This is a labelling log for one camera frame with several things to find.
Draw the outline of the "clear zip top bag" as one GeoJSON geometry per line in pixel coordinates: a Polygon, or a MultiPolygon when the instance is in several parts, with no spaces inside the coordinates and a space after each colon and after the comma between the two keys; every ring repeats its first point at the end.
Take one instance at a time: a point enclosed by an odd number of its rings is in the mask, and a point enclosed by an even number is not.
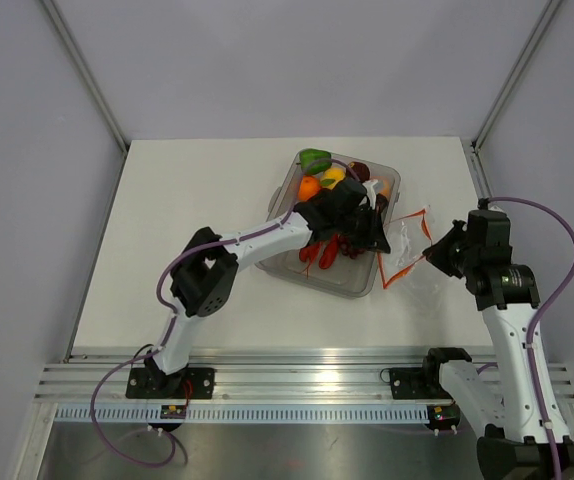
{"type": "Polygon", "coordinates": [[[382,289],[423,313],[441,303],[440,279],[424,254],[434,244],[433,224],[429,205],[390,220],[385,233],[391,252],[377,254],[382,289]]]}

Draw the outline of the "dark red passion fruit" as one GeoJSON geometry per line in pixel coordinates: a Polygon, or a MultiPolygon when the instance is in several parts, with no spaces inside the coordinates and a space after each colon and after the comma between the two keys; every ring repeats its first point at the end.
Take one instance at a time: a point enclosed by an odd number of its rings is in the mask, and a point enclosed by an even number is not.
{"type": "Polygon", "coordinates": [[[371,178],[371,172],[369,167],[363,162],[350,162],[348,167],[354,172],[357,179],[364,183],[371,178]]]}

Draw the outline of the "purple grape bunch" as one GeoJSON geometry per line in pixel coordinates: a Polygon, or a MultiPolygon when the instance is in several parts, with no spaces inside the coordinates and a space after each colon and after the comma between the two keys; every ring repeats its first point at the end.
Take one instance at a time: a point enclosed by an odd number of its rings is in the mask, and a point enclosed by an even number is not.
{"type": "Polygon", "coordinates": [[[366,250],[363,248],[353,246],[351,242],[345,238],[340,238],[338,240],[338,245],[339,245],[339,252],[343,256],[348,257],[350,259],[356,259],[360,255],[366,252],[366,250]]]}

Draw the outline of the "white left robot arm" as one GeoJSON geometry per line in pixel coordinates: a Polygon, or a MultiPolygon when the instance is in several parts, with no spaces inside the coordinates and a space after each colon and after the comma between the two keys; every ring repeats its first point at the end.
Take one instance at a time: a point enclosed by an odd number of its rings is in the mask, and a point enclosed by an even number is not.
{"type": "Polygon", "coordinates": [[[348,178],[248,231],[198,230],[161,274],[171,283],[172,298],[163,303],[170,318],[161,340],[130,370],[127,398],[192,396],[196,379],[206,375],[205,369],[189,365],[199,323],[226,304],[237,274],[247,267],[334,237],[360,250],[390,252],[383,222],[388,205],[379,181],[348,178]]]}

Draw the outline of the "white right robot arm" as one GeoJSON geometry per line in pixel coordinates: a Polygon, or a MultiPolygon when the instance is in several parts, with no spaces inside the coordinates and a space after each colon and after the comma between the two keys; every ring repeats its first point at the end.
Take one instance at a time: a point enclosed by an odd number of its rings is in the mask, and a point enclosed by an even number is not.
{"type": "Polygon", "coordinates": [[[545,308],[533,271],[512,261],[511,223],[499,211],[478,208],[456,221],[424,251],[444,274],[464,279],[489,332],[501,394],[482,381],[460,348],[432,348],[421,384],[455,401],[477,437],[486,479],[571,479],[574,440],[555,398],[539,333],[545,308]]]}

